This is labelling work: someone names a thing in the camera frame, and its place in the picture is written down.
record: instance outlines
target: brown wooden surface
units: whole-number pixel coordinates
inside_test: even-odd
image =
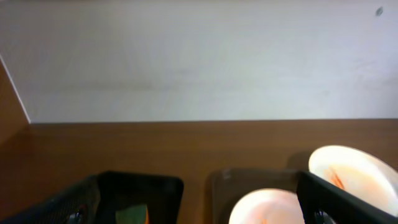
[[[0,62],[0,144],[27,124],[18,97]]]
[[[398,120],[36,124],[0,149],[0,219],[90,174],[123,170],[185,182],[178,223],[211,223],[208,176],[224,167],[306,168],[328,144],[398,168]]]

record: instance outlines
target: white bowl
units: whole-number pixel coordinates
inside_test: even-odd
[[[345,146],[315,150],[308,163],[310,172],[391,215],[398,214],[398,173],[378,158]]]
[[[235,205],[229,224],[304,224],[296,194],[280,189],[248,193]]]

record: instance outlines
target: white edge strip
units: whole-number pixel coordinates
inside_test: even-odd
[[[24,104],[23,104],[23,102],[22,102],[22,100],[21,100],[21,97],[20,97],[19,94],[18,94],[17,88],[15,87],[14,81],[13,81],[12,78],[11,78],[10,72],[9,72],[9,70],[8,70],[8,68],[7,68],[7,66],[6,66],[6,63],[4,62],[4,60],[3,60],[2,56],[1,56],[1,54],[0,54],[0,62],[2,63],[2,65],[3,65],[3,67],[4,67],[5,71],[6,71],[6,74],[7,74],[7,76],[8,76],[8,79],[10,79],[10,82],[11,82],[11,85],[12,85],[14,91],[15,91],[15,94],[16,94],[17,97],[18,97],[19,103],[21,104],[22,109],[24,110],[24,113],[25,113],[25,117],[26,117],[26,119],[27,119],[27,122],[30,124],[30,118],[29,118],[29,116],[27,115],[25,106],[24,106]]]

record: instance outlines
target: white wall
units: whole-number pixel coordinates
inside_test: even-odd
[[[6,1],[0,54],[33,123],[398,118],[396,0]]]

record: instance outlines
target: dark gray tray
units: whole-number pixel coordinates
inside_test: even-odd
[[[295,192],[297,170],[224,169],[212,174],[213,224],[228,224],[235,204],[253,190],[275,188]]]

